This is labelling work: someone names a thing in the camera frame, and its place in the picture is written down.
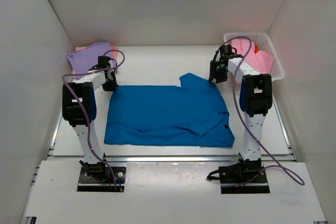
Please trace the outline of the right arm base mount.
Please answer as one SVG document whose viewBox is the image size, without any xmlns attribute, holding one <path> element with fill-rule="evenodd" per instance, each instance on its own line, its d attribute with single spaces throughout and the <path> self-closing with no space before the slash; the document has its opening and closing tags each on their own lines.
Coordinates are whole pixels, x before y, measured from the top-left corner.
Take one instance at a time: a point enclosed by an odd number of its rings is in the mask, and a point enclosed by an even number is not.
<svg viewBox="0 0 336 224">
<path fill-rule="evenodd" d="M 267 175 L 261 159 L 256 161 L 239 159 L 236 164 L 220 166 L 210 172 L 208 181 L 218 180 L 222 194 L 268 194 Z"/>
</svg>

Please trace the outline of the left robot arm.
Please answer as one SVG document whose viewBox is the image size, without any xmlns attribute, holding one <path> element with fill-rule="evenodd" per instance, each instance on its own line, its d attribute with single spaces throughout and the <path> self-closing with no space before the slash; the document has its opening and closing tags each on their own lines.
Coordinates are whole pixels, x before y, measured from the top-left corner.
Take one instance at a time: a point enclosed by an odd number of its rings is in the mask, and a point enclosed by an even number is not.
<svg viewBox="0 0 336 224">
<path fill-rule="evenodd" d="M 66 82 L 62 77 L 62 117 L 74 129 L 84 160 L 82 166 L 105 167 L 105 155 L 98 142 L 94 121 L 97 117 L 95 91 L 101 87 L 105 92 L 114 92 L 118 85 L 113 64 L 108 56 L 99 56 L 98 63 L 75 82 Z"/>
</svg>

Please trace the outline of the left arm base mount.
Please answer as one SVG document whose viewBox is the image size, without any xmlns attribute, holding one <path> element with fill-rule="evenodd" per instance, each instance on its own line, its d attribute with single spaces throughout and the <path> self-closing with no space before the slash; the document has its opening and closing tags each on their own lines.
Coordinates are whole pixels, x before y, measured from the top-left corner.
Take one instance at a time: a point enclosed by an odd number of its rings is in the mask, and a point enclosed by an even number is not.
<svg viewBox="0 0 336 224">
<path fill-rule="evenodd" d="M 113 178 L 107 165 L 98 162 L 88 164 L 79 162 L 81 170 L 78 178 L 77 191 L 79 192 L 108 192 L 123 193 L 127 168 L 125 166 L 112 166 Z"/>
</svg>

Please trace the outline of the blue t-shirt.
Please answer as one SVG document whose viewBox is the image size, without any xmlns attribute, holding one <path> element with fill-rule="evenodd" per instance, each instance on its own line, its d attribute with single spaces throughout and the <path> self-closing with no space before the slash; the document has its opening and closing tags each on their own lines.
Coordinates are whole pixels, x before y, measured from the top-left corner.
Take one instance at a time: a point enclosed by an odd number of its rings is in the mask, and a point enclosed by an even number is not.
<svg viewBox="0 0 336 224">
<path fill-rule="evenodd" d="M 111 95 L 104 143 L 232 147 L 229 111 L 217 86 L 192 73 L 180 86 L 120 86 Z"/>
</svg>

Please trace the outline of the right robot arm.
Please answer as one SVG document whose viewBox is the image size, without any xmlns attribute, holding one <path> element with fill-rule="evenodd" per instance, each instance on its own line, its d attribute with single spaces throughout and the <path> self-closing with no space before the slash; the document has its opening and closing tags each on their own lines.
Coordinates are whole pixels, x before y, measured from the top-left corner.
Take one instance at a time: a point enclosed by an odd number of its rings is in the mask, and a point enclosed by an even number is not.
<svg viewBox="0 0 336 224">
<path fill-rule="evenodd" d="M 272 81 L 269 74 L 254 69 L 231 45 L 222 45 L 210 61 L 209 82 L 227 81 L 228 73 L 240 81 L 237 111 L 243 112 L 244 140 L 238 163 L 243 171 L 261 169 L 260 139 L 263 123 L 272 107 Z"/>
</svg>

